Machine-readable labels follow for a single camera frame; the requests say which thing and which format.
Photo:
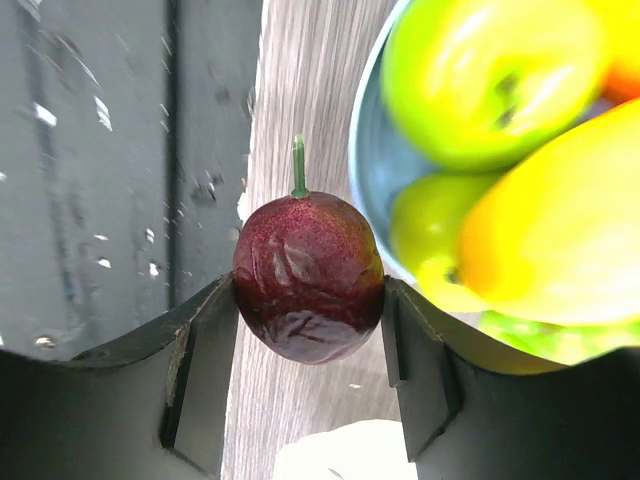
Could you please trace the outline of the blue plastic plate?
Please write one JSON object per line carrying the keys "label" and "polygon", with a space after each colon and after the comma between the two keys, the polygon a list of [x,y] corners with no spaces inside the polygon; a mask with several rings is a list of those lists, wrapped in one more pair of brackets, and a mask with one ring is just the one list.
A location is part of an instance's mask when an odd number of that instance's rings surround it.
{"label": "blue plastic plate", "polygon": [[353,104],[348,140],[348,171],[353,202],[374,233],[379,253],[393,276],[413,285],[414,276],[391,252],[388,233],[394,197],[433,166],[391,125],[382,105],[379,75],[385,42],[409,3],[398,1],[373,44]]}

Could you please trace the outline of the fake orange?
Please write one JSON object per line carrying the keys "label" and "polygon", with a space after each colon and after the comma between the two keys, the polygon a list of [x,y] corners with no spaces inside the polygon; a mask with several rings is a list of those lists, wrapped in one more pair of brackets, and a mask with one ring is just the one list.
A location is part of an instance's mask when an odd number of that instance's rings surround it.
{"label": "fake orange", "polygon": [[605,26],[612,58],[604,96],[615,103],[638,98],[639,0],[595,0],[587,4]]}

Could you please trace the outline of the green fake pear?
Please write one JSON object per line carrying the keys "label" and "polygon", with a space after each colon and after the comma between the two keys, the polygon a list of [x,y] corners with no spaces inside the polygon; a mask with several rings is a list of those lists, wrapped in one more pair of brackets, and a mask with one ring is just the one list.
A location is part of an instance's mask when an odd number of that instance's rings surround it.
{"label": "green fake pear", "polygon": [[418,290],[443,311],[472,313],[486,305],[469,289],[452,281],[457,267],[457,235],[477,200],[501,177],[482,174],[431,173],[395,198],[389,242],[395,259]]}

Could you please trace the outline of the white plastic bag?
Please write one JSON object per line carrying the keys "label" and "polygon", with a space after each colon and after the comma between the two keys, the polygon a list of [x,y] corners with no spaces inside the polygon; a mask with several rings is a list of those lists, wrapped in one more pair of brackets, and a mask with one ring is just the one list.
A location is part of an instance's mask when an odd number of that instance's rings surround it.
{"label": "white plastic bag", "polygon": [[280,480],[416,480],[407,460],[402,424],[363,420],[305,436],[276,455]]}

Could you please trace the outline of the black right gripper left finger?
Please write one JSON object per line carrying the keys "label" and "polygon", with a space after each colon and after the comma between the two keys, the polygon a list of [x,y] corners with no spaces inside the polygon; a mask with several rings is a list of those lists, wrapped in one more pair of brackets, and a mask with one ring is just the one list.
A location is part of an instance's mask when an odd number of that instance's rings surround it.
{"label": "black right gripper left finger", "polygon": [[229,276],[69,361],[1,354],[5,479],[216,479],[238,310]]}

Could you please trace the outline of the dark red fake plum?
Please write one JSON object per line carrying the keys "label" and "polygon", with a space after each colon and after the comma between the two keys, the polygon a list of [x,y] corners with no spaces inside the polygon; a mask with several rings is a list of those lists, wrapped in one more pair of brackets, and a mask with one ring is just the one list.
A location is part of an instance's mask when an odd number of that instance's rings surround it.
{"label": "dark red fake plum", "polygon": [[293,140],[294,189],[248,218],[233,256],[235,301],[251,332],[282,357],[319,365],[366,343],[384,305],[384,268],[367,220],[305,182]]}

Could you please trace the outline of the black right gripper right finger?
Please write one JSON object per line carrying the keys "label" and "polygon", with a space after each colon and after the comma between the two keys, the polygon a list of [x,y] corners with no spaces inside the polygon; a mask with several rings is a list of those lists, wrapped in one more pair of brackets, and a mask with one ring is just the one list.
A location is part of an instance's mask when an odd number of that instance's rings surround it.
{"label": "black right gripper right finger", "polygon": [[408,459],[422,479],[635,479],[639,351],[564,366],[385,281],[381,320]]}

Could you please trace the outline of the yellow fake mango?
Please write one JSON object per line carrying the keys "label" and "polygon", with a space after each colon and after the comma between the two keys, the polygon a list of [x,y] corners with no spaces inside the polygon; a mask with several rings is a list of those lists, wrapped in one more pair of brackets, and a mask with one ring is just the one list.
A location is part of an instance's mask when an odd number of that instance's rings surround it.
{"label": "yellow fake mango", "polygon": [[639,103],[557,137],[460,230],[457,279],[501,313],[560,325],[639,313]]}

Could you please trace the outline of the green fake grapes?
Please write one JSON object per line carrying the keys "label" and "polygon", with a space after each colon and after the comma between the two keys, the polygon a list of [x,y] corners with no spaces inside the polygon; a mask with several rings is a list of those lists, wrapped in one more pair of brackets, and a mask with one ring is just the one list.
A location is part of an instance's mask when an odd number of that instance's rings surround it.
{"label": "green fake grapes", "polygon": [[564,365],[639,345],[638,317],[627,324],[560,326],[486,311],[478,328],[506,345]]}

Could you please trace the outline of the green fake apple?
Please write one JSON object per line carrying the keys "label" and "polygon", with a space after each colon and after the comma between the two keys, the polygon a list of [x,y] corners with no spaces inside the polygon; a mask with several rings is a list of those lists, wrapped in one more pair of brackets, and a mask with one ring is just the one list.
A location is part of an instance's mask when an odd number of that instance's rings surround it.
{"label": "green fake apple", "polygon": [[489,171],[571,127],[608,63],[604,26],[582,1],[413,1],[386,40],[381,96],[435,164]]}

